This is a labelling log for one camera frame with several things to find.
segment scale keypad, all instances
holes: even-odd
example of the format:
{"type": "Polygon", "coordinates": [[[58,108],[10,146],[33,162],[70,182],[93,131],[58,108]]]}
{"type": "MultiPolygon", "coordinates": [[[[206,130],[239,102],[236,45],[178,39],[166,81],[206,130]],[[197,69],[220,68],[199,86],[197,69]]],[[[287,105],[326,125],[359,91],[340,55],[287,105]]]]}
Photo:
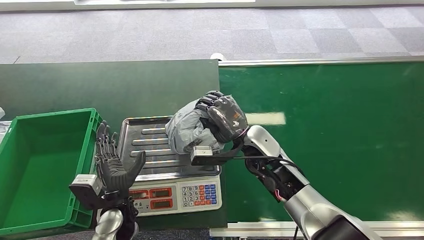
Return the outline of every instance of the scale keypad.
{"type": "Polygon", "coordinates": [[[189,207],[206,207],[207,205],[217,204],[217,185],[216,184],[199,184],[182,186],[182,206],[189,207]]]}

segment stainless steel tray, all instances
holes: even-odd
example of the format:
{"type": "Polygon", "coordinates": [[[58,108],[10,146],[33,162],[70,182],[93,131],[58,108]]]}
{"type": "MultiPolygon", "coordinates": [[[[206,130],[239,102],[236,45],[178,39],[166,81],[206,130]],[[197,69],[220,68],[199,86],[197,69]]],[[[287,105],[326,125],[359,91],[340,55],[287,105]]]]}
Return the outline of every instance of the stainless steel tray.
{"type": "Polygon", "coordinates": [[[165,134],[171,117],[127,118],[122,122],[118,152],[124,168],[130,168],[139,151],[145,151],[146,164],[136,182],[219,175],[220,166],[192,166],[189,154],[171,151],[165,134]]]}

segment weighing scale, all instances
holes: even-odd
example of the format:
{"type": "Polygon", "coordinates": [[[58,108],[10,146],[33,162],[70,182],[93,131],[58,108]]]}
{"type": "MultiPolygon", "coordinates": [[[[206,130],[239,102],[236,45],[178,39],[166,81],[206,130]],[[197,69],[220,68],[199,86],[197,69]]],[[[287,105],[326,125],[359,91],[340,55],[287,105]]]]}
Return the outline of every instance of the weighing scale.
{"type": "Polygon", "coordinates": [[[222,206],[220,166],[192,166],[190,155],[171,151],[165,124],[172,116],[127,118],[118,151],[128,169],[140,151],[146,164],[129,189],[141,216],[216,210],[222,206]]]}

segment green storage bin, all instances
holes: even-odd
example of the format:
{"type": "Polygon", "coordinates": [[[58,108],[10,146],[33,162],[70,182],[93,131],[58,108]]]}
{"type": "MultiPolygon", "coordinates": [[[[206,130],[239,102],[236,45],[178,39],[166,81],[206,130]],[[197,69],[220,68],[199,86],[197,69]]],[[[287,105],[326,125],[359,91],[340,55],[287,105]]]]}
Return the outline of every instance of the green storage bin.
{"type": "Polygon", "coordinates": [[[0,239],[87,229],[92,211],[68,186],[93,171],[94,108],[16,117],[0,144],[0,239]]]}

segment gray carpet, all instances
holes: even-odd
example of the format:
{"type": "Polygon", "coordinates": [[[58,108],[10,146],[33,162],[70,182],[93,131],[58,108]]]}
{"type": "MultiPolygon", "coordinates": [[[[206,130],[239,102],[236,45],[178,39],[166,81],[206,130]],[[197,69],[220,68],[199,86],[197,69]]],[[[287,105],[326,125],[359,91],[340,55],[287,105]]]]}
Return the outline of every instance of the gray carpet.
{"type": "Polygon", "coordinates": [[[424,6],[0,13],[0,63],[424,55],[424,6]]]}

